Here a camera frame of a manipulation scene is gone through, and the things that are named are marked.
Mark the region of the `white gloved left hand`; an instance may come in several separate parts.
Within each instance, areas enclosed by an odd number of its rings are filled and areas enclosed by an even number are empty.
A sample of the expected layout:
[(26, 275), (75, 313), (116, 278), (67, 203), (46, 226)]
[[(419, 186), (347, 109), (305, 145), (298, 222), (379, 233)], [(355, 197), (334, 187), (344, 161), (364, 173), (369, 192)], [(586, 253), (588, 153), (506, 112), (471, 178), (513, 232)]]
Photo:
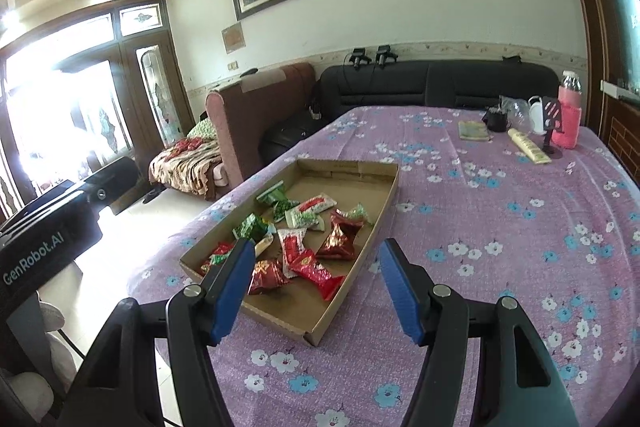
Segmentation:
[(37, 294), (8, 318), (14, 352), (26, 358), (19, 369), (9, 370), (9, 387), (37, 425), (50, 413), (55, 399), (66, 396), (77, 374), (72, 352), (60, 339), (65, 323), (63, 312)]

